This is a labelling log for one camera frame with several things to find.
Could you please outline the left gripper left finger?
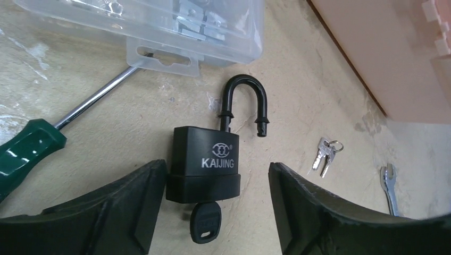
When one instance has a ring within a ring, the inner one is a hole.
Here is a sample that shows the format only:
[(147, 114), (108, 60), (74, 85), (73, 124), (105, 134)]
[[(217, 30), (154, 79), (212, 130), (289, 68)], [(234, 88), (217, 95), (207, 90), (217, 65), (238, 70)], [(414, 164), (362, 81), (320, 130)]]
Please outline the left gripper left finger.
[(1, 219), (1, 254), (148, 254), (166, 184), (162, 159), (38, 215)]

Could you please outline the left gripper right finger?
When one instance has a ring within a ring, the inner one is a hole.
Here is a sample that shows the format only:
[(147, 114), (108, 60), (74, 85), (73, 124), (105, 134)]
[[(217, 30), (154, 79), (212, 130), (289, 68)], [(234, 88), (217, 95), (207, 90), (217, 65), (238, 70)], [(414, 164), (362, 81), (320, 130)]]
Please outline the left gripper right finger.
[(450, 215), (397, 217), (343, 199), (283, 163), (269, 166), (283, 254), (450, 254)]

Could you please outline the small silver keys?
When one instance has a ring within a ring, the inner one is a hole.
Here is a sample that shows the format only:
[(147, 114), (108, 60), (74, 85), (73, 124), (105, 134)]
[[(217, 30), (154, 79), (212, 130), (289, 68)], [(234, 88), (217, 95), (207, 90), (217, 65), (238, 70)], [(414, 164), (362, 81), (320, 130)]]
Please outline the small silver keys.
[(336, 154), (344, 149), (344, 145), (338, 140), (328, 140), (322, 137), (318, 144), (318, 150), (316, 158), (312, 164), (312, 170), (317, 171), (324, 161), (323, 169), (320, 176), (324, 178), (328, 172), (328, 169), (333, 162)]

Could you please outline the black padlock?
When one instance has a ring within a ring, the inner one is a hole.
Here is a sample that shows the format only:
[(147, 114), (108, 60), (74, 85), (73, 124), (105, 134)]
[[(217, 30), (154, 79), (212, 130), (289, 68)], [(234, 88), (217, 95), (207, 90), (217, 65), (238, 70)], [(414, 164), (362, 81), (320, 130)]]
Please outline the black padlock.
[(268, 100), (263, 85), (248, 74), (233, 76), (225, 84), (219, 114), (220, 128), (174, 128), (172, 164), (166, 199), (177, 203), (206, 203), (240, 195), (239, 135), (230, 130), (233, 93), (245, 84), (256, 93), (258, 137), (268, 132)]

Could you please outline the silver open-end wrench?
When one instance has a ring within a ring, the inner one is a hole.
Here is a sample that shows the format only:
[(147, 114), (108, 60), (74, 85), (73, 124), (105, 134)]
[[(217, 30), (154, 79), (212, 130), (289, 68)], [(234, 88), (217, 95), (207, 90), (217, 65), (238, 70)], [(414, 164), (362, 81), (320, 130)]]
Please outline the silver open-end wrench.
[(399, 216), (398, 205), (396, 200), (396, 169), (393, 164), (388, 163), (380, 170), (380, 183), (384, 190), (389, 207), (389, 213), (393, 216)]

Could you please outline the clear plastic parts box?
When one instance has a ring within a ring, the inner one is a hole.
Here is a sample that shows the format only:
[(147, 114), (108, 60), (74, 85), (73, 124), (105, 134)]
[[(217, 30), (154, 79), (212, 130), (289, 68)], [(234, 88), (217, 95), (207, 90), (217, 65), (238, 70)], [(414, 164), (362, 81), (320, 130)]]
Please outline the clear plastic parts box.
[(199, 65), (249, 64), (263, 51), (263, 1), (17, 1), (30, 21), (123, 44), (138, 68), (197, 77)]

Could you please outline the orange plastic toolbox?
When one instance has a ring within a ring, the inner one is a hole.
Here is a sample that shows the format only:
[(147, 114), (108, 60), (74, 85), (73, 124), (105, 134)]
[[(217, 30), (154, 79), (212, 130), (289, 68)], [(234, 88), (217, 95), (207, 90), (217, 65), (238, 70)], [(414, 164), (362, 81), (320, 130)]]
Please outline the orange plastic toolbox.
[(384, 113), (450, 123), (450, 1), (312, 1)]

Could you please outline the green-handled screwdriver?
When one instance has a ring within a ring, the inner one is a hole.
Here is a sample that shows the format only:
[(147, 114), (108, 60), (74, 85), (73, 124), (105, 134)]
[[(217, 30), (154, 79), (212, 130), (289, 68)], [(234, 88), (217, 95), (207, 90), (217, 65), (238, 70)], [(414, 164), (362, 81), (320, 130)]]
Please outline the green-handled screwdriver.
[(67, 138), (61, 129), (106, 96), (140, 68), (130, 66), (55, 124), (45, 119), (30, 120), (11, 140), (1, 145), (1, 201), (4, 201), (45, 157), (63, 149)]

